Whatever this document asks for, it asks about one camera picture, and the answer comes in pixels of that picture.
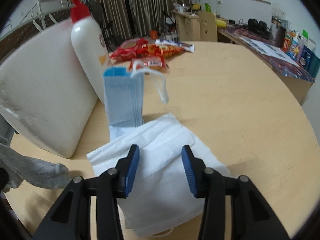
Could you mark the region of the white tissue paper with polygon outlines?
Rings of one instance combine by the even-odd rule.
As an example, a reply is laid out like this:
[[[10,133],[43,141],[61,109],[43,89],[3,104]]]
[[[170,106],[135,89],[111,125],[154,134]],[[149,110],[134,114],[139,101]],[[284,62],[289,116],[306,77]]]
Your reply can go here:
[[[190,192],[181,150],[189,145],[195,157],[206,166],[230,176],[211,150],[174,115],[167,113],[87,154],[95,176],[115,167],[127,156],[132,145],[138,145],[140,159],[131,193],[120,199],[125,226],[138,237],[149,237],[171,230],[202,213],[204,200]]]

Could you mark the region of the blue face mask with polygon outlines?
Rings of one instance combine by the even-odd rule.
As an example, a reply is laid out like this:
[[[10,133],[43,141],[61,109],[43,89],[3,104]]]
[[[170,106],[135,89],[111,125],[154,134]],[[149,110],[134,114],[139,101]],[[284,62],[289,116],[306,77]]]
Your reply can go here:
[[[108,124],[111,127],[138,127],[144,123],[143,100],[144,78],[148,73],[159,78],[157,92],[163,104],[169,102],[165,76],[150,68],[134,69],[128,72],[125,67],[111,67],[103,74],[104,102]]]

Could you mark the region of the grey sock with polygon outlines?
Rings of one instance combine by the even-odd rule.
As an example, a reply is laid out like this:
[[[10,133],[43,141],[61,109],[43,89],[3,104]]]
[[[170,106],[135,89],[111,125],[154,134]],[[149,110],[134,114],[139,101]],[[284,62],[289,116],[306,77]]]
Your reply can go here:
[[[1,190],[18,188],[23,181],[43,189],[63,189],[71,181],[69,169],[61,164],[27,157],[8,146],[8,140],[1,137]]]

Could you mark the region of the red snack packets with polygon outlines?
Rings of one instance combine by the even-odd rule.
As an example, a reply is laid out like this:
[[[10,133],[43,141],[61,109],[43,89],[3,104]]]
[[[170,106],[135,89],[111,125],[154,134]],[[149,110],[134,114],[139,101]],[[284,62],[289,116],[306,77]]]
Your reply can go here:
[[[111,59],[117,62],[130,62],[129,71],[133,71],[133,64],[141,61],[137,68],[149,67],[161,73],[169,71],[166,59],[183,52],[194,53],[195,46],[180,41],[157,39],[150,43],[144,38],[135,38],[124,42],[112,54]]]

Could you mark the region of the white foam box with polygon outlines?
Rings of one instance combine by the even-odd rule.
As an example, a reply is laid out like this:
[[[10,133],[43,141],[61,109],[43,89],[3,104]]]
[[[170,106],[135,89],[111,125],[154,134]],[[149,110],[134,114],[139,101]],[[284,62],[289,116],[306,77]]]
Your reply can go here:
[[[37,147],[71,158],[97,103],[71,44],[71,20],[38,33],[1,63],[1,115]]]

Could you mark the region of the orange box on floor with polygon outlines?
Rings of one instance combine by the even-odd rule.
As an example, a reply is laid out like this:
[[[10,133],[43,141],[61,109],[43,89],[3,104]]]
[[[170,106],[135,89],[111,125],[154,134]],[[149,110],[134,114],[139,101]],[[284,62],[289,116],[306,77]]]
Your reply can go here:
[[[152,40],[156,40],[158,38],[158,31],[156,31],[156,30],[150,31],[150,38]]]

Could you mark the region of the white red pump bottle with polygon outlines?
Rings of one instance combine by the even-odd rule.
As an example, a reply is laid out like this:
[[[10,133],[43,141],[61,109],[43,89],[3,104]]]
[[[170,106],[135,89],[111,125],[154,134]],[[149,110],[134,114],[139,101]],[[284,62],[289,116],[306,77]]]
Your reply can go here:
[[[71,42],[78,60],[101,102],[104,102],[105,70],[112,66],[101,28],[89,7],[81,0],[71,0]]]

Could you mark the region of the black folding chair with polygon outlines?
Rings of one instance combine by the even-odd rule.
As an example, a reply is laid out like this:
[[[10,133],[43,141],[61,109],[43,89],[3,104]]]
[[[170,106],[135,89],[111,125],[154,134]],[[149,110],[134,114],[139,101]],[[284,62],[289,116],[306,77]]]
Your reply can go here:
[[[87,1],[91,15],[99,24],[108,51],[114,51],[119,42],[113,33],[113,21],[108,21],[104,6],[97,0]]]

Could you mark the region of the wooden chair smiley back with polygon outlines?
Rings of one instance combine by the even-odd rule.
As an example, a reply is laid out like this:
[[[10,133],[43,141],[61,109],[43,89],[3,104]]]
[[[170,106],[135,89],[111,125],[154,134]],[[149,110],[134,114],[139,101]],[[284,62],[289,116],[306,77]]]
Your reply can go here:
[[[212,12],[200,11],[200,40],[208,42],[217,42],[217,24],[216,16]]]

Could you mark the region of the printed paper sheet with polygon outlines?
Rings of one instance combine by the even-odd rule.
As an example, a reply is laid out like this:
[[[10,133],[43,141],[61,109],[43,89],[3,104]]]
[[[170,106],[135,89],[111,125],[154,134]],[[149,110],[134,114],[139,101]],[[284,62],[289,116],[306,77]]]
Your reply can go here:
[[[251,46],[253,49],[255,49],[257,52],[259,52],[262,55],[274,57],[276,59],[283,60],[285,62],[288,62],[294,66],[299,66],[289,55],[284,53],[280,48],[272,46],[270,44],[254,40],[247,37],[240,37],[241,40],[243,40],[247,45]]]

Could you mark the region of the patterned cloth covered desk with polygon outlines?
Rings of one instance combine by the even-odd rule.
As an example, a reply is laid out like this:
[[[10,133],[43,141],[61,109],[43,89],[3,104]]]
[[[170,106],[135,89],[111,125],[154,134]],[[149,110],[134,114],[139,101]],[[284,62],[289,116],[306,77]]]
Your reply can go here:
[[[273,42],[241,27],[226,25],[217,28],[218,40],[231,42],[247,47],[264,61],[285,83],[287,88],[302,105],[306,95],[315,83],[315,79],[289,55],[280,48],[275,47]]]

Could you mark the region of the green spray bottle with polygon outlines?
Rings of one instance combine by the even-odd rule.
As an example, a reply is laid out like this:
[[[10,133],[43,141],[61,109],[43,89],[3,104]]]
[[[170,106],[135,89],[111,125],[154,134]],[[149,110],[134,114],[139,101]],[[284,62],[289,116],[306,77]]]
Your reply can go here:
[[[212,12],[211,7],[208,3],[205,3],[204,6],[205,6],[205,12]]]

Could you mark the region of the toiletry bottles group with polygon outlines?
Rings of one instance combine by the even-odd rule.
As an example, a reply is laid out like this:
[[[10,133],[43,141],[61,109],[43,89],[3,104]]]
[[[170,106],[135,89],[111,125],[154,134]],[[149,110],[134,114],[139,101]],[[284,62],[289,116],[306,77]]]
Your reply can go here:
[[[285,31],[281,49],[313,79],[319,72],[319,57],[315,55],[315,48],[316,44],[306,30],[303,30],[302,35],[297,31]]]

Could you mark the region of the steel thermos bottle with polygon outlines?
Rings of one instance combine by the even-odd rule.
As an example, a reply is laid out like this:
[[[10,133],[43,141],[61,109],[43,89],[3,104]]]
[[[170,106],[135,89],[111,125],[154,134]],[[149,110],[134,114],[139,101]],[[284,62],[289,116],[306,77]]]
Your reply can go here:
[[[287,20],[273,15],[271,18],[271,36],[274,44],[279,48],[283,46],[286,30]]]

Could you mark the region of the white metal bunk bed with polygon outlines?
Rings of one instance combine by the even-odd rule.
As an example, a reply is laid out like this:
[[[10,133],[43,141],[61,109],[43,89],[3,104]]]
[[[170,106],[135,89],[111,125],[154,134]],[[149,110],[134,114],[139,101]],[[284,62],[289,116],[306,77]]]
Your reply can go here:
[[[70,7],[65,7],[58,10],[53,10],[43,14],[43,19],[46,27],[51,27],[61,21],[67,20],[70,17]],[[20,25],[1,37],[1,62],[3,62],[10,54],[12,54],[21,45],[29,39],[40,33],[42,26],[42,17],[38,14],[28,20],[23,20]]]

